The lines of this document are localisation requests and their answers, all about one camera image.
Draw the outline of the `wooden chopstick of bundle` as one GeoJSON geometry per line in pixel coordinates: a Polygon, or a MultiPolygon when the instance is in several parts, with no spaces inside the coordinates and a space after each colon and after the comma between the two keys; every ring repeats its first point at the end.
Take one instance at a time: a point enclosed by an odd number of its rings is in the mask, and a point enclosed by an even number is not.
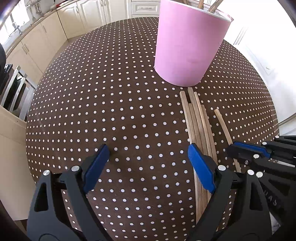
{"type": "Polygon", "coordinates": [[[216,164],[218,164],[215,144],[214,144],[208,116],[206,113],[206,109],[205,109],[204,105],[201,104],[197,92],[194,92],[194,96],[195,96],[195,99],[197,102],[198,111],[200,113],[201,122],[203,125],[203,132],[204,132],[204,136],[205,136],[207,155],[210,156],[216,164]]]}
{"type": "MultiPolygon", "coordinates": [[[[189,104],[188,104],[187,97],[186,97],[184,90],[180,91],[180,98],[181,98],[182,107],[183,107],[183,111],[184,111],[184,115],[185,115],[190,144],[195,144],[196,143],[195,131],[194,131],[193,122],[191,119],[189,104]]],[[[194,171],[194,183],[195,183],[196,222],[198,222],[200,217],[202,216],[202,212],[203,212],[203,209],[202,209],[202,187],[201,187],[201,183],[198,179],[195,169],[193,169],[193,171],[194,171]]]]}
{"type": "MultiPolygon", "coordinates": [[[[222,130],[224,132],[224,135],[225,135],[225,138],[227,140],[228,145],[233,144],[230,133],[229,133],[229,131],[227,129],[226,123],[225,123],[225,121],[223,119],[223,116],[220,113],[219,109],[215,109],[214,113],[216,114],[217,119],[218,119],[218,121],[219,121],[219,123],[220,123],[220,125],[222,127],[222,130]]],[[[236,168],[236,172],[241,173],[241,166],[240,166],[239,162],[236,159],[233,159],[233,161],[234,161],[234,165],[235,165],[235,168],[236,168]]]]}
{"type": "Polygon", "coordinates": [[[203,132],[203,125],[202,125],[202,122],[201,122],[200,113],[198,111],[198,106],[197,106],[197,102],[196,102],[196,99],[195,99],[195,96],[194,96],[194,90],[193,90],[192,87],[188,87],[188,94],[189,94],[191,104],[193,105],[195,115],[196,115],[196,120],[197,120],[197,123],[198,123],[198,129],[199,129],[199,132],[200,132],[201,143],[202,143],[202,153],[204,155],[207,155],[205,136],[204,136],[204,132],[203,132]]]}
{"type": "MultiPolygon", "coordinates": [[[[194,143],[202,151],[202,143],[201,143],[200,132],[198,129],[198,123],[196,120],[196,115],[195,115],[193,105],[191,103],[189,103],[189,109],[190,109],[190,114],[191,114],[193,128],[194,128],[194,143]]],[[[196,219],[198,221],[208,204],[208,199],[207,199],[207,190],[203,188],[196,171],[194,171],[194,174],[195,174],[194,180],[195,180],[195,188],[196,188],[196,219]]]]}

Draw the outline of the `cream kitchen cabinets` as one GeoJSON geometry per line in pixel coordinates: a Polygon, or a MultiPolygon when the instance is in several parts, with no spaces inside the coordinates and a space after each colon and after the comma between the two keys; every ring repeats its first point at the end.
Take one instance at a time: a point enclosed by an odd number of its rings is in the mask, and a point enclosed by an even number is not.
{"type": "Polygon", "coordinates": [[[6,62],[20,66],[38,82],[49,63],[69,39],[115,21],[159,16],[159,1],[66,1],[50,10],[16,38],[6,62]]]}

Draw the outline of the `beige chair back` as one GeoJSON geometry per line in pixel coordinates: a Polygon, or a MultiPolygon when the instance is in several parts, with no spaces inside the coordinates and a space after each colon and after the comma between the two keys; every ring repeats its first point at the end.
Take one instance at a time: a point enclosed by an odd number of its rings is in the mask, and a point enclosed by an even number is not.
{"type": "Polygon", "coordinates": [[[1,202],[13,220],[27,219],[35,183],[26,155],[26,122],[1,107],[1,202]]]}

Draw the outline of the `grey metal rack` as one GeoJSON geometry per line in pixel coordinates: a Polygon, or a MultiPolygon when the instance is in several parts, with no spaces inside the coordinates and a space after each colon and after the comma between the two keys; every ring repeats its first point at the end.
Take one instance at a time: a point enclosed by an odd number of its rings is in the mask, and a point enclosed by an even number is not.
{"type": "Polygon", "coordinates": [[[37,84],[18,65],[4,87],[1,106],[23,121],[27,121],[37,84]]]}

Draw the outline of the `pink paper cup holder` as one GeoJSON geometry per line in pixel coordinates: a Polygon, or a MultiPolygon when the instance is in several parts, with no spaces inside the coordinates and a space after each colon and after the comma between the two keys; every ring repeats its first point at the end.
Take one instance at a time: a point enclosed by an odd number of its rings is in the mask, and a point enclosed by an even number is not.
{"type": "Polygon", "coordinates": [[[177,1],[161,1],[154,69],[180,87],[198,84],[215,57],[232,18],[177,1]]]}

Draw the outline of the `brown polka dot tablecloth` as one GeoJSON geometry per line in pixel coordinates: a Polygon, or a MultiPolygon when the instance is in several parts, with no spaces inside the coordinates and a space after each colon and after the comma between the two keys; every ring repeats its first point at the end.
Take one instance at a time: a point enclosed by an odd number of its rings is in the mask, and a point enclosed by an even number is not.
{"type": "MultiPolygon", "coordinates": [[[[109,240],[188,240],[197,224],[190,139],[180,98],[188,87],[154,69],[158,18],[102,26],[70,45],[47,69],[30,106],[26,148],[38,183],[107,145],[110,155],[87,198],[109,240]]],[[[232,142],[261,145],[278,134],[269,91],[256,70],[222,42],[191,86],[206,109],[218,164],[236,172],[232,142]]]]}

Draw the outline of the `chopstick inside pink cup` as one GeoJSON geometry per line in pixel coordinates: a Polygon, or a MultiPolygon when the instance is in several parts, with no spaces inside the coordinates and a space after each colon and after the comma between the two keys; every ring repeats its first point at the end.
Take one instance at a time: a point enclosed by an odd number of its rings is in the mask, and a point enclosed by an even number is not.
{"type": "Polygon", "coordinates": [[[199,2],[198,2],[198,8],[199,9],[204,9],[204,0],[199,0],[199,2]]]}

